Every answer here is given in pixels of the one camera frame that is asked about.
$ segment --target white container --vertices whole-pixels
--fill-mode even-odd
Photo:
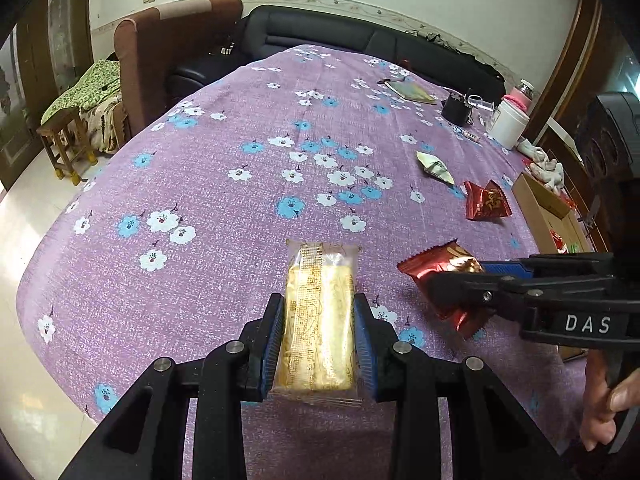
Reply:
[[[507,101],[502,101],[487,125],[486,132],[507,150],[514,147],[520,138],[529,116]]]

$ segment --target metal screw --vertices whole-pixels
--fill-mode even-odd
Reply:
[[[154,370],[156,372],[164,372],[171,368],[171,359],[168,357],[161,357],[154,361]]]
[[[408,354],[411,351],[411,343],[407,341],[396,341],[394,343],[394,350],[399,354]]]
[[[482,370],[482,368],[484,367],[484,363],[479,357],[470,357],[465,361],[465,364],[466,367],[469,368],[469,370],[473,370],[475,372]]]
[[[225,350],[230,354],[239,354],[242,350],[244,350],[244,343],[242,341],[229,341]]]

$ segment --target wooden stool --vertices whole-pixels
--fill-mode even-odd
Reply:
[[[75,136],[73,136],[68,129],[69,124],[72,122],[76,125]],[[86,128],[84,127],[84,123],[80,120],[77,106],[58,110],[42,126],[40,126],[37,131],[42,137],[44,149],[46,150],[47,155],[49,155],[53,168],[56,170],[56,177],[59,179],[65,177],[63,170],[68,171],[71,176],[71,182],[74,183],[74,186],[77,186],[80,184],[80,175],[78,175],[76,170],[74,170],[72,162],[81,155],[86,155],[86,158],[92,166],[98,162],[95,158],[94,150],[87,139]],[[62,144],[62,139],[60,139],[60,132],[65,133],[68,148],[71,149],[74,154],[71,160],[69,160],[69,157],[66,154],[66,149]],[[59,152],[57,155],[55,155],[51,150],[51,147],[54,144]]]

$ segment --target cardboard box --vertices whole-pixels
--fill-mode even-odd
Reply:
[[[541,254],[558,252],[549,229],[558,233],[568,247],[576,244],[579,252],[593,252],[575,212],[535,178],[521,173],[511,190]]]

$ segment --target black leather sofa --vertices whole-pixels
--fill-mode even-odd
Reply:
[[[375,23],[292,7],[260,6],[238,23],[229,55],[211,53],[178,64],[166,80],[175,100],[233,72],[300,44],[359,52],[403,65],[424,79],[500,103],[504,78],[473,56]]]

